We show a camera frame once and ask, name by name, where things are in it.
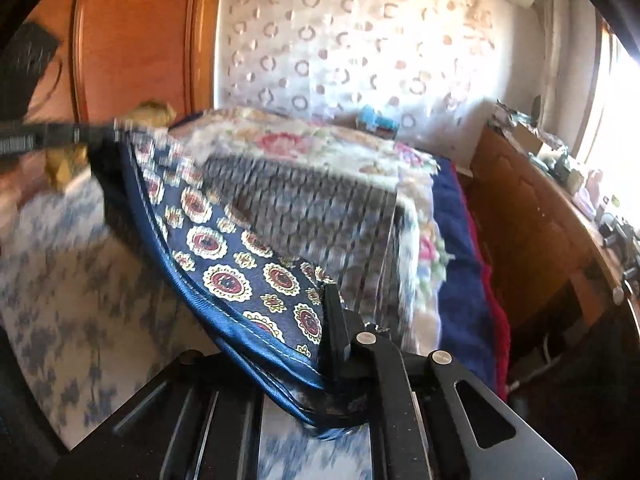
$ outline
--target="cardboard box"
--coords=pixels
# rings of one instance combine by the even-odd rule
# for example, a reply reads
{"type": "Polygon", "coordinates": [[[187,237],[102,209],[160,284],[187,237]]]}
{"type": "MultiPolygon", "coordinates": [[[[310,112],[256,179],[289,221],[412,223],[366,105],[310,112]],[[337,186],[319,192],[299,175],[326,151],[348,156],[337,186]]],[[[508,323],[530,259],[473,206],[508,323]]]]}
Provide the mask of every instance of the cardboard box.
{"type": "Polygon", "coordinates": [[[522,123],[517,124],[511,135],[526,153],[533,153],[537,158],[541,158],[542,156],[553,152],[551,146],[537,138],[522,123]]]}

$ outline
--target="floral sheet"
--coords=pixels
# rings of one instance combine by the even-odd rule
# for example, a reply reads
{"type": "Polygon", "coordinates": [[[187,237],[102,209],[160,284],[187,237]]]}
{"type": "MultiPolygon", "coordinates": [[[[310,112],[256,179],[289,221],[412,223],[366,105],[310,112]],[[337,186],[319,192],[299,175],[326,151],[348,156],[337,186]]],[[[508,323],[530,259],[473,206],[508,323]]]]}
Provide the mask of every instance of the floral sheet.
{"type": "Polygon", "coordinates": [[[398,269],[402,345],[424,355],[437,347],[438,290],[450,255],[433,219],[432,177],[438,165],[431,155],[356,130],[244,107],[205,112],[172,132],[189,137],[188,150],[201,164],[211,153],[245,154],[335,171],[396,190],[405,211],[398,269]]]}
{"type": "MultiPolygon", "coordinates": [[[[412,305],[414,322],[425,329],[420,350],[436,348],[436,294],[448,256],[433,221],[431,176],[438,168],[431,156],[247,108],[211,112],[176,131],[186,133],[200,160],[213,150],[262,154],[396,187],[406,209],[414,206],[418,229],[406,250],[416,256],[412,305]]],[[[160,272],[106,228],[102,190],[93,179],[73,194],[40,195],[23,208],[2,244],[0,314],[27,384],[69,448],[181,351],[216,351],[160,272]]],[[[267,401],[259,470],[260,480],[371,478],[368,429],[332,442],[313,440],[267,401]]]]}

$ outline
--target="red blanket trim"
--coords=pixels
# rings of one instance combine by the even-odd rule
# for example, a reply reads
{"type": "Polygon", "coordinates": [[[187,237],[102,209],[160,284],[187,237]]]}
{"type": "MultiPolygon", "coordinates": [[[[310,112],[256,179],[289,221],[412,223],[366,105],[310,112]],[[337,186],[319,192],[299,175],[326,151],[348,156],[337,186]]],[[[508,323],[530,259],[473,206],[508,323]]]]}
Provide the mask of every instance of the red blanket trim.
{"type": "Polygon", "coordinates": [[[456,172],[456,165],[452,162],[451,169],[456,176],[456,182],[458,183],[458,189],[462,197],[462,202],[465,206],[466,220],[469,224],[469,234],[474,243],[474,249],[476,250],[476,257],[482,265],[482,288],[484,288],[484,296],[486,302],[489,304],[489,310],[494,318],[494,353],[495,353],[495,383],[498,389],[497,395],[502,400],[507,398],[507,370],[509,368],[509,352],[511,347],[511,327],[507,320],[507,315],[500,306],[498,299],[495,297],[494,290],[491,287],[491,273],[492,268],[487,265],[482,259],[480,252],[480,245],[478,243],[478,230],[476,229],[476,223],[474,222],[469,208],[466,205],[465,193],[460,185],[458,174],[456,172]]]}

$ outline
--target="wooden headboard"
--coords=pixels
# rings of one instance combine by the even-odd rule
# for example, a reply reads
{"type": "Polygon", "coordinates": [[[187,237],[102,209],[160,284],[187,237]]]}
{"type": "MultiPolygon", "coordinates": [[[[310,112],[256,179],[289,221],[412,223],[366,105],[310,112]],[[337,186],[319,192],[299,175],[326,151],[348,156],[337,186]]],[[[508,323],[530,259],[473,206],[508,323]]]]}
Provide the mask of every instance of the wooden headboard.
{"type": "Polygon", "coordinates": [[[46,103],[30,120],[96,123],[150,98],[179,118],[209,108],[218,2],[41,0],[29,19],[63,43],[31,101],[46,103]]]}

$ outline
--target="navy blue fabric with medallions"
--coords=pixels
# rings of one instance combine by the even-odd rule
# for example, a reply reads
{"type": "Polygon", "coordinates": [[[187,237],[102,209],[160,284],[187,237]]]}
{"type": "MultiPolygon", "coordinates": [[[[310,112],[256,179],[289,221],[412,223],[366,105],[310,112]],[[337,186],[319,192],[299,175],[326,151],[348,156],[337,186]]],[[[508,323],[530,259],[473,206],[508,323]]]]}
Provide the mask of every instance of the navy blue fabric with medallions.
{"type": "Polygon", "coordinates": [[[332,280],[321,267],[261,243],[239,212],[207,189],[182,145],[159,135],[137,134],[134,153],[175,264],[202,292],[315,362],[321,284],[332,280]]]}
{"type": "Polygon", "coordinates": [[[318,371],[322,287],[333,280],[261,242],[167,134],[132,132],[121,154],[145,249],[218,347],[298,420],[362,424],[362,387],[328,385],[318,371]]]}

